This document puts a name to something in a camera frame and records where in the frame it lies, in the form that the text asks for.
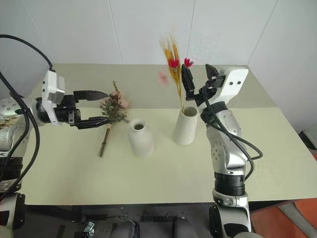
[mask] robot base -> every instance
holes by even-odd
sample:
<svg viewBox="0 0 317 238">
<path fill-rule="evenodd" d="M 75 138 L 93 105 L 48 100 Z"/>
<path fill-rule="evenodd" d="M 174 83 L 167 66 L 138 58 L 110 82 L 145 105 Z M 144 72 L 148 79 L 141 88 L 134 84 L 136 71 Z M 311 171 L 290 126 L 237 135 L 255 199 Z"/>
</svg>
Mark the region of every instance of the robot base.
<svg viewBox="0 0 317 238">
<path fill-rule="evenodd" d="M 215 238 L 233 238 L 239 233 L 249 232 L 244 209 L 215 204 L 209 209 L 209 220 L 210 233 Z"/>
</svg>

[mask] pink flower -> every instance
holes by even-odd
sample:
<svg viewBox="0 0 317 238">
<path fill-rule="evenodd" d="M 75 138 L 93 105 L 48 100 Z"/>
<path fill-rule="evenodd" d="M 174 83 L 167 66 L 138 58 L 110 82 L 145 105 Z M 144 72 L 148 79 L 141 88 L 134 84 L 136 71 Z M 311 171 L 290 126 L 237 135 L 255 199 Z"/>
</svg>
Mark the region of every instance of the pink flower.
<svg viewBox="0 0 317 238">
<path fill-rule="evenodd" d="M 190 59 L 188 58 L 185 58 L 184 63 L 187 67 L 190 67 L 193 65 L 194 62 L 190 61 Z"/>
<path fill-rule="evenodd" d="M 128 106 L 129 106 L 129 101 L 125 100 L 123 97 L 120 97 L 120 98 L 118 99 L 118 104 L 119 104 L 122 108 L 127 109 Z"/>
<path fill-rule="evenodd" d="M 158 80 L 163 85 L 166 86 L 170 83 L 170 79 L 168 78 L 166 72 L 158 72 Z"/>
<path fill-rule="evenodd" d="M 118 95 L 119 98 L 121 97 L 120 92 L 114 91 L 111 93 L 111 96 L 116 96 L 116 95 Z"/>
<path fill-rule="evenodd" d="M 106 104 L 107 101 L 109 101 L 109 100 L 110 100 L 110 97 L 106 97 L 106 98 L 100 99 L 99 101 L 100 101 L 100 103 L 102 103 L 102 104 Z"/>
</svg>

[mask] vase opening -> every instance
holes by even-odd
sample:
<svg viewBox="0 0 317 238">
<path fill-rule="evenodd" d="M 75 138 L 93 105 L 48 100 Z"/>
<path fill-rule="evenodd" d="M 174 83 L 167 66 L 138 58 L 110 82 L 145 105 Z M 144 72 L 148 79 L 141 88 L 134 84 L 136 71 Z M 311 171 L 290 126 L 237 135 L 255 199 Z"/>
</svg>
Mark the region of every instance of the vase opening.
<svg viewBox="0 0 317 238">
<path fill-rule="evenodd" d="M 145 122 L 145 120 L 137 118 L 131 121 L 130 126 L 134 131 L 140 131 L 147 126 L 147 123 Z"/>
<path fill-rule="evenodd" d="M 197 109 L 194 107 L 185 107 L 183 114 L 187 117 L 194 117 L 197 115 Z"/>
<path fill-rule="evenodd" d="M 144 126 L 142 124 L 137 124 L 134 126 L 134 129 L 136 129 L 136 130 L 141 130 L 143 128 L 144 128 Z"/>
</svg>

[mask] white ceramic vase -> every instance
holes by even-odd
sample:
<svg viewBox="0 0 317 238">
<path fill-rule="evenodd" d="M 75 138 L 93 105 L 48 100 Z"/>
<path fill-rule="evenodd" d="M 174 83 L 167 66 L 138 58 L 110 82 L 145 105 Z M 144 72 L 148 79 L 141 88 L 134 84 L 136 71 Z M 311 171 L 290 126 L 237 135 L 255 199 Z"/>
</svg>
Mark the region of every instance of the white ceramic vase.
<svg viewBox="0 0 317 238">
<path fill-rule="evenodd" d="M 137 118 L 131 121 L 128 136 L 136 156 L 147 157 L 153 153 L 153 135 L 145 120 Z"/>
<path fill-rule="evenodd" d="M 195 107 L 185 107 L 184 113 L 179 112 L 177 123 L 173 133 L 173 139 L 177 144 L 189 145 L 195 139 L 198 111 Z"/>
</svg>

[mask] white wall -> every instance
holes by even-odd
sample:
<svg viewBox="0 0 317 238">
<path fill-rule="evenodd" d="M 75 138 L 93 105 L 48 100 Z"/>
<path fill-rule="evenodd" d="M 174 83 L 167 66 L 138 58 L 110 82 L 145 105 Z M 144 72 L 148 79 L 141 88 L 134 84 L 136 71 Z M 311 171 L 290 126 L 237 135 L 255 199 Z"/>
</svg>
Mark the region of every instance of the white wall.
<svg viewBox="0 0 317 238">
<path fill-rule="evenodd" d="M 317 1 L 278 0 L 249 67 L 299 132 L 317 120 Z"/>
<path fill-rule="evenodd" d="M 103 64 L 165 64 L 159 39 L 173 33 L 182 58 L 248 64 L 301 130 L 317 120 L 310 102 L 316 9 L 315 0 L 0 0 L 0 32 L 30 41 L 54 63 Z M 47 65 L 1 39 L 0 69 L 29 94 Z M 300 91 L 303 71 L 307 90 Z M 7 94 L 0 86 L 1 98 Z"/>
<path fill-rule="evenodd" d="M 317 147 L 317 121 L 305 130 L 306 136 Z"/>
</svg>

